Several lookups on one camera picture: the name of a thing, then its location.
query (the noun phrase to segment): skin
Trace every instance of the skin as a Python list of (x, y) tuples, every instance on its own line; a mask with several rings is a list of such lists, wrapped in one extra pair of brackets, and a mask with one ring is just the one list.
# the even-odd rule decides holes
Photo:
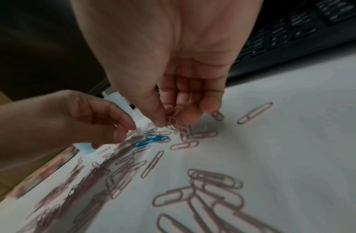
[(37, 160), (77, 142), (120, 143), (133, 119), (116, 104), (60, 91), (0, 106), (0, 170)]
[(261, 0), (71, 3), (111, 85), (160, 127), (167, 125), (167, 106), (179, 110), (181, 125), (220, 109), (230, 66), (262, 5)]

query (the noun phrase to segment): keyboard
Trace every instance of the keyboard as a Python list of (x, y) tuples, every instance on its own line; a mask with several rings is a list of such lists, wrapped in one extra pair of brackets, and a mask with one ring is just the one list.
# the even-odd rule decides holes
[(356, 40), (356, 0), (324, 0), (251, 34), (228, 79)]

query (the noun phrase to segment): palm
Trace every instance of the palm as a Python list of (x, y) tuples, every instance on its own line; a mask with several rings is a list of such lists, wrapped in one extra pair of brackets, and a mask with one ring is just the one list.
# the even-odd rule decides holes
[[(261, 2), (73, 4), (85, 38), (112, 85), (148, 117), (158, 115), (162, 104), (172, 105), (180, 110), (179, 120), (190, 124), (202, 112), (220, 108), (230, 65), (251, 32)], [(153, 93), (156, 84), (161, 102)]]

